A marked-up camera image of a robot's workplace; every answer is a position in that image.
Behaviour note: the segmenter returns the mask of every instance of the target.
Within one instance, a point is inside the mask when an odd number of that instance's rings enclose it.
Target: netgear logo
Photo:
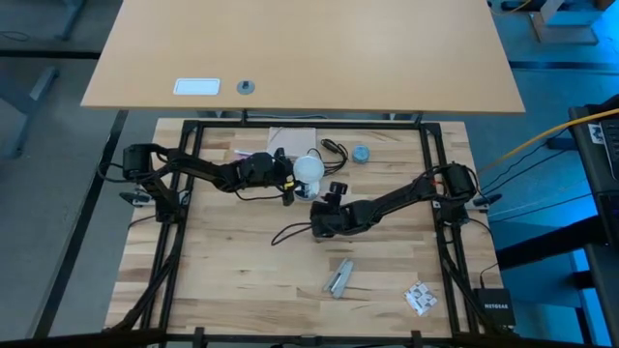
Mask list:
[[[486,309],[509,309],[506,304],[484,304]]]

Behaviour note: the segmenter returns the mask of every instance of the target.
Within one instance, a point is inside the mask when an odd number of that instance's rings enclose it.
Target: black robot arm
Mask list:
[[[439,194],[434,176],[442,175],[445,189],[449,193]],[[380,220],[399,209],[424,201],[440,205],[439,219],[447,224],[460,223],[466,218],[464,204],[477,192],[476,186],[464,165],[452,163],[433,167],[417,177],[411,184],[398,188],[374,200],[358,200],[340,205],[341,196],[346,194],[347,185],[331,183],[325,202],[313,202],[309,219],[315,237],[331,238],[337,234],[351,236],[368,231]]]
[[[153,168],[152,156],[164,166]],[[167,149],[157,144],[134,144],[123,152],[123,177],[144,187],[155,200],[156,219],[159,222],[177,222],[184,210],[179,193],[168,188],[162,177],[180,172],[211,182],[223,192],[237,192],[247,188],[275,187],[281,191],[284,206],[294,201],[292,162],[282,148],[271,156],[255,153],[246,159],[216,165],[185,154],[180,149]]]

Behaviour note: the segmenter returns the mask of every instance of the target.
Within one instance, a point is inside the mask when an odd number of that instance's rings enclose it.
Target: small white package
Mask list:
[[[423,315],[438,303],[438,300],[421,281],[406,290],[404,297],[419,315]]]

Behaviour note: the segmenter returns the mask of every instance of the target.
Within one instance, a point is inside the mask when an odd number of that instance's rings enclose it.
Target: wooden work surface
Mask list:
[[[164,147],[178,146],[182,123],[160,119],[154,141]],[[448,161],[474,168],[464,124],[441,126]],[[264,151],[267,133],[266,129],[206,129],[200,157],[225,163],[235,159],[235,149]],[[344,202],[398,189],[424,171],[417,131],[317,130],[317,134],[349,150],[356,144],[371,150],[369,163],[351,161],[341,172],[323,179],[323,189],[331,181],[349,185]],[[335,155],[322,153],[325,160],[336,160]],[[274,188],[241,192],[245,197],[274,193]],[[153,213],[152,208],[136,209],[133,219]],[[284,226],[308,221],[309,216],[307,202],[296,201],[290,207],[283,207],[279,199],[245,202],[196,180],[168,331],[191,334],[194,327],[204,327],[208,334],[409,336],[411,330],[419,330],[426,337],[450,336],[430,203],[388,215],[357,236],[318,244],[308,231],[270,246]],[[471,217],[487,222],[479,213]],[[107,326],[118,323],[146,288],[159,231],[153,220],[129,231]],[[473,222],[462,227],[462,240],[472,284],[477,285],[480,271],[496,262],[492,240]],[[343,298],[334,300],[322,287],[345,257],[354,261],[354,271]],[[486,286],[502,286],[497,268],[484,276]],[[403,298],[418,280],[438,298],[438,304],[422,317]],[[466,329],[458,290],[456,295],[459,321]],[[161,294],[155,313],[161,312],[160,303]]]
[[[524,111],[485,0],[124,1],[82,105]]]

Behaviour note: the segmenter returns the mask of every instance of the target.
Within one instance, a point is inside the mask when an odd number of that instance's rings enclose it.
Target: blue cap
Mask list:
[[[366,145],[357,145],[352,151],[352,160],[355,163],[365,163],[369,160],[369,149]]]

